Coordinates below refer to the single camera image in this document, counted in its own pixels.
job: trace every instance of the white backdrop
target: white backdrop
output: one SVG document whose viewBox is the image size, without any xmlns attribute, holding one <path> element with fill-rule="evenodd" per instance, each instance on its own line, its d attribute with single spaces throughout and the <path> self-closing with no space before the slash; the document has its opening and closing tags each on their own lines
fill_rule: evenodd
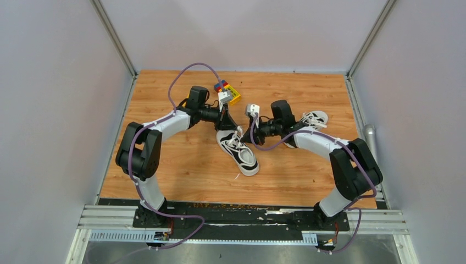
<svg viewBox="0 0 466 264">
<path fill-rule="evenodd" d="M 0 262 L 64 263 L 131 78 L 90 1 L 2 1 L 0 25 Z"/>
<path fill-rule="evenodd" d="M 137 70 L 349 70 L 385 0 L 102 0 Z"/>
<path fill-rule="evenodd" d="M 422 264 L 464 263 L 466 2 L 447 2 L 398 1 L 354 77 Z"/>
</svg>

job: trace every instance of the robotic arm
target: robotic arm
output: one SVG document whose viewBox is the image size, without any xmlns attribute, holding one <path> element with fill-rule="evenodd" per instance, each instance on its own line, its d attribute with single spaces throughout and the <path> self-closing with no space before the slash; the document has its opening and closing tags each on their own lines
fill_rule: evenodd
<svg viewBox="0 0 466 264">
<path fill-rule="evenodd" d="M 349 154 L 337 142 L 346 145 L 360 162 L 373 185 L 383 180 L 382 173 L 372 156 L 369 147 L 362 139 L 352 141 L 338 139 L 332 136 L 317 135 L 315 129 L 303 122 L 296 122 L 290 105 L 285 100 L 271 104 L 274 118 L 262 121 L 259 116 L 259 106 L 249 104 L 246 115 L 249 117 L 249 128 L 243 142 L 263 145 L 268 136 L 286 138 L 284 143 L 299 149 L 312 151 L 330 161 L 336 187 L 333 191 L 314 206 L 317 221 L 321 225 L 334 222 L 335 218 L 354 200 L 371 189 L 368 181 L 358 168 L 353 167 Z"/>
<path fill-rule="evenodd" d="M 129 173 L 129 150 L 134 136 L 144 126 L 154 124 L 144 130 L 137 138 L 136 144 L 144 143 L 144 147 L 142 149 L 135 147 L 131 159 L 132 173 L 136 178 L 135 184 L 146 199 L 146 201 L 141 201 L 141 205 L 146 209 L 149 210 L 144 202 L 148 202 L 153 208 L 162 212 L 166 207 L 166 199 L 160 191 L 157 177 L 155 177 L 163 141 L 176 133 L 193 127 L 201 120 L 214 123 L 216 130 L 236 129 L 237 125 L 228 112 L 227 103 L 231 100 L 230 92 L 218 93 L 219 104 L 216 107 L 206 104 L 208 94 L 206 88 L 193 86 L 188 98 L 176 108 L 175 112 L 152 122 L 144 124 L 132 122 L 127 126 L 115 158 L 116 164 L 126 174 Z"/>
</svg>

